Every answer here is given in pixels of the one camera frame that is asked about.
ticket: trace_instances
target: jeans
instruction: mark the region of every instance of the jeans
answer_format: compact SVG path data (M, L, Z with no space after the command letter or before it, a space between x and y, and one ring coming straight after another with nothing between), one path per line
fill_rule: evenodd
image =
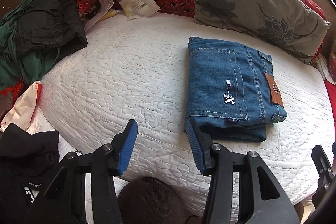
M287 112L271 100L264 73L273 77L272 57L246 45L191 37L185 117L215 140L262 142L266 125Z

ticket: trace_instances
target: blue rubber pad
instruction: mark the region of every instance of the blue rubber pad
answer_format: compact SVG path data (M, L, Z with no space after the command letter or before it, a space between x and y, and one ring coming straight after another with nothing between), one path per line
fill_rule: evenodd
M127 135L124 146L119 153L119 165L118 172L122 175L128 167L131 155L133 152L134 144L138 135L138 124L136 121L132 124L132 127Z
M203 150L196 138L196 134L193 129L193 126L191 125L191 122L189 121L189 119L185 119L185 122L186 122L186 132L187 132L189 144L191 147L191 151L194 156L196 167L201 172L201 174L204 174L206 168L204 164Z

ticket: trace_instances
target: gray pillow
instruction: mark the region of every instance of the gray pillow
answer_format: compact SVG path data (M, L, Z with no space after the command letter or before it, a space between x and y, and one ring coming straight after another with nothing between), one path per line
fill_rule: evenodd
M309 64L330 23L300 0L195 0L195 17L271 43Z

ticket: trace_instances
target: brown leather patch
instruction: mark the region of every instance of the brown leather patch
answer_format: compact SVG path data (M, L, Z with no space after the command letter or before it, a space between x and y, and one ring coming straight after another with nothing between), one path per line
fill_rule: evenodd
M271 101L272 103L281 105L282 107L284 107L284 104L282 102L282 98L280 95L280 90L278 89L278 86L276 85L273 77L271 75L269 75L268 73L264 73L269 85L269 89L271 91Z

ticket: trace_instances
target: metal screw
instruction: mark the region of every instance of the metal screw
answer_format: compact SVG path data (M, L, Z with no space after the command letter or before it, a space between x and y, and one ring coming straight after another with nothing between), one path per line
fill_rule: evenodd
M109 150L112 149L112 145L110 145L110 144L104 144L103 145L103 149L106 150L106 151L109 151Z
M251 158L256 158L256 157L258 156L258 153L257 153L256 151L250 151L250 152L249 152L249 156L250 156Z
M222 149L222 146L219 143L214 143L211 147L213 150L216 150L216 151Z
M68 159L73 159L76 156L76 152L69 152L67 153L67 158Z

